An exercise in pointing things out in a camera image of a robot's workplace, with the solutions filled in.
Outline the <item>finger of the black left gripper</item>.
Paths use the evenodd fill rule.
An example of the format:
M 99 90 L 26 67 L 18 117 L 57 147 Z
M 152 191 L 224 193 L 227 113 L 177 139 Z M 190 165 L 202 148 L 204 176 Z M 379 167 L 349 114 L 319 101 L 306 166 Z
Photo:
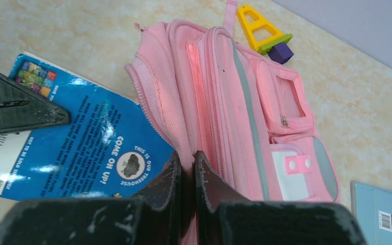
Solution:
M 0 73 L 0 135 L 69 123 L 67 110 Z

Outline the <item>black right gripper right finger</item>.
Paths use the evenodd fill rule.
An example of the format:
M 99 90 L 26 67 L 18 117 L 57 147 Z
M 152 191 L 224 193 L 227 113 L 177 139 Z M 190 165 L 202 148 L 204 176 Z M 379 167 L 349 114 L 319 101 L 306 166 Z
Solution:
M 335 203 L 250 201 L 202 151 L 195 156 L 199 244 L 366 244 L 356 218 Z

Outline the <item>pink student backpack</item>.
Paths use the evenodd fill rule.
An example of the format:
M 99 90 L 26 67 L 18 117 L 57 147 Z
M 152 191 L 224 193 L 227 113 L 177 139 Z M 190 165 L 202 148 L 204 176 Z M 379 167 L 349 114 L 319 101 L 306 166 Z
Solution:
M 228 1 L 222 26 L 175 19 L 141 29 L 125 66 L 145 116 L 191 176 L 195 153 L 253 201 L 340 201 L 331 159 L 317 135 L 299 74 L 235 41 L 279 30 L 249 5 Z

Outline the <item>blue children book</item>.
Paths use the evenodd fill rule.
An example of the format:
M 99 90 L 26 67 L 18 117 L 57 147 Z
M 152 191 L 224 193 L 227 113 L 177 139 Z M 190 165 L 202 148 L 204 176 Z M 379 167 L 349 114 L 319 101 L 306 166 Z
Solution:
M 10 77 L 70 113 L 64 126 L 0 136 L 0 197 L 129 197 L 173 148 L 133 101 L 27 54 Z

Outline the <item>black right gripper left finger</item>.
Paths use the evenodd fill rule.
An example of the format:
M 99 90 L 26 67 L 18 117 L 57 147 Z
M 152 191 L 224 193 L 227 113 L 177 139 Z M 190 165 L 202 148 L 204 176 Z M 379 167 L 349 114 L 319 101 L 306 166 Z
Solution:
M 17 203 L 0 222 L 0 244 L 178 244 L 181 165 L 128 198 L 36 199 Z

